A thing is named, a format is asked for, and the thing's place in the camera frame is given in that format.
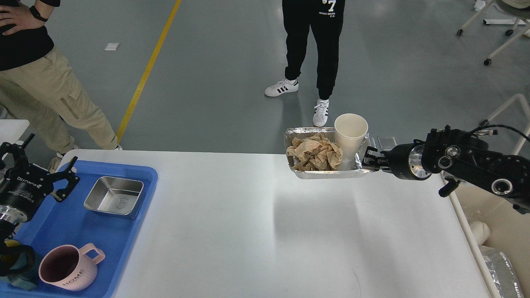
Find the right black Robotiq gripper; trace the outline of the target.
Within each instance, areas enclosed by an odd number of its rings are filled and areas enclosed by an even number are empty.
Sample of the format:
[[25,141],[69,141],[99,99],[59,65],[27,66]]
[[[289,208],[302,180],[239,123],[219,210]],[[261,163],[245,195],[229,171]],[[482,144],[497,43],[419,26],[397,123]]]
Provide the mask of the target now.
[[364,168],[392,172],[404,180],[426,180],[431,173],[422,165],[423,151],[424,145],[414,143],[397,145],[390,151],[379,151],[376,147],[368,146],[364,154],[364,158],[368,159],[364,160]]

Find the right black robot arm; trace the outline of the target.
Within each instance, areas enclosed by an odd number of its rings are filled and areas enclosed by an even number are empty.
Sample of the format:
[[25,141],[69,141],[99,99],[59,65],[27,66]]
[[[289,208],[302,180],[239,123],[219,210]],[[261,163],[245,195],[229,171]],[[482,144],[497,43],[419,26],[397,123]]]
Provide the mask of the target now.
[[433,129],[425,141],[395,146],[390,151],[368,147],[363,167],[385,171],[405,180],[426,180],[432,174],[448,173],[447,184],[439,196],[447,197],[466,181],[510,202],[515,211],[530,211],[530,163],[519,155],[505,155],[490,151],[488,143],[480,140],[477,132]]

